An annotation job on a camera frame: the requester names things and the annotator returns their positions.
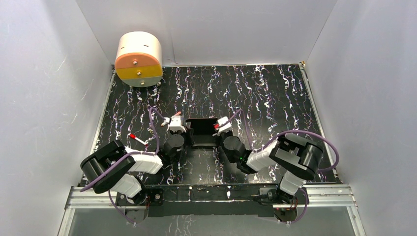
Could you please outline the pink white marker pen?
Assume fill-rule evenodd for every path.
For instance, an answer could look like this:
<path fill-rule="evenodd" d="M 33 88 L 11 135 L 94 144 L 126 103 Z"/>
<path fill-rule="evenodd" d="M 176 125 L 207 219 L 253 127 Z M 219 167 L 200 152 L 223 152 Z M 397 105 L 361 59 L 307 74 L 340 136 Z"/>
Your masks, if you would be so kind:
<path fill-rule="evenodd" d="M 181 111 L 175 113 L 173 116 L 179 116 L 179 115 L 181 115 Z M 170 122 L 171 122 L 171 117 L 165 117 L 160 126 L 163 127 L 163 126 L 169 124 Z"/>

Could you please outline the aluminium front rail frame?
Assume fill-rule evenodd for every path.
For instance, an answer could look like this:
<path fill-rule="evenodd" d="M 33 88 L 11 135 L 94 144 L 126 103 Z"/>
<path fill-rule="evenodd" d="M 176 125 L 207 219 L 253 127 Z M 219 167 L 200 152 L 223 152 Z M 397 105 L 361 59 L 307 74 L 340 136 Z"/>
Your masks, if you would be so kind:
<path fill-rule="evenodd" d="M 145 196 L 134 203 L 115 191 L 101 194 L 72 187 L 65 206 L 59 235 L 69 235 L 77 209 L 114 209 L 122 212 L 129 224 L 136 220 L 131 211 L 142 210 L 145 215 L 257 215 L 274 217 L 284 224 L 297 222 L 312 207 L 345 207 L 353 231 L 365 235 L 357 202 L 346 184 L 308 184 L 289 200 L 280 199 L 276 184 L 215 184 L 215 185 L 149 185 Z"/>

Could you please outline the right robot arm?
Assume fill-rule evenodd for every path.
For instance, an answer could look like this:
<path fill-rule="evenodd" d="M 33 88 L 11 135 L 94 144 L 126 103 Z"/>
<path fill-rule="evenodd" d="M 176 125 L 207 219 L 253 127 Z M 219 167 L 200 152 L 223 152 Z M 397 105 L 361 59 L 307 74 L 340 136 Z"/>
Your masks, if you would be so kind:
<path fill-rule="evenodd" d="M 258 150 L 249 150 L 231 131 L 216 134 L 219 154 L 245 174 L 280 165 L 286 170 L 276 189 L 263 188 L 253 199 L 262 205 L 290 204 L 299 189 L 314 180 L 324 156 L 312 140 L 299 136 L 300 130 L 283 132 Z"/>

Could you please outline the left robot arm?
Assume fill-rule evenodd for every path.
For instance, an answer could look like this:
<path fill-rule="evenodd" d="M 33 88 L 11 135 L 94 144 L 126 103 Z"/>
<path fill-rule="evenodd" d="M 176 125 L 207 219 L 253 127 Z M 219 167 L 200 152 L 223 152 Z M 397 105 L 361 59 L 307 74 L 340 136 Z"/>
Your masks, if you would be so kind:
<path fill-rule="evenodd" d="M 154 152 L 131 149 L 115 140 L 85 158 L 80 167 L 88 180 L 82 191 L 92 189 L 96 194 L 115 191 L 134 205 L 142 205 L 151 199 L 140 178 L 132 172 L 157 174 L 161 169 L 178 162 L 186 146 L 194 143 L 192 128 L 170 131 L 164 145 Z"/>

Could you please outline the small red-capped white pen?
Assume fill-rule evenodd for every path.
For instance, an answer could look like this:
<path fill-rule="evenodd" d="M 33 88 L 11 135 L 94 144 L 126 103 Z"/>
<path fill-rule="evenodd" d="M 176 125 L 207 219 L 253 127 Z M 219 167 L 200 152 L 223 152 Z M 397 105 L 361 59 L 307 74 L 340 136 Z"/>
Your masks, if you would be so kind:
<path fill-rule="evenodd" d="M 131 138 L 131 139 L 133 139 L 133 140 L 136 140 L 137 142 L 139 142 L 139 143 L 141 143 L 142 145 L 144 145 L 144 146 L 148 146 L 148 143 L 147 142 L 145 142 L 145 141 L 143 141 L 143 140 L 141 140 L 140 138 L 138 138 L 135 134 L 133 134 L 133 133 L 129 133 L 128 134 L 128 136 Z"/>

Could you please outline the round cream drawer cabinet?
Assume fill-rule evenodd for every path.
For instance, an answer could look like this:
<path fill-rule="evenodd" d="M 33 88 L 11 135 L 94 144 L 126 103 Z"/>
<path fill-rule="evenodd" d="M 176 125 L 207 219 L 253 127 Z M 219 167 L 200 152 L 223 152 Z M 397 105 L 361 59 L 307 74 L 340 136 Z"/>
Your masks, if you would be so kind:
<path fill-rule="evenodd" d="M 115 70 L 117 76 L 131 87 L 160 85 L 163 68 L 159 40 L 144 31 L 124 34 L 119 40 Z"/>

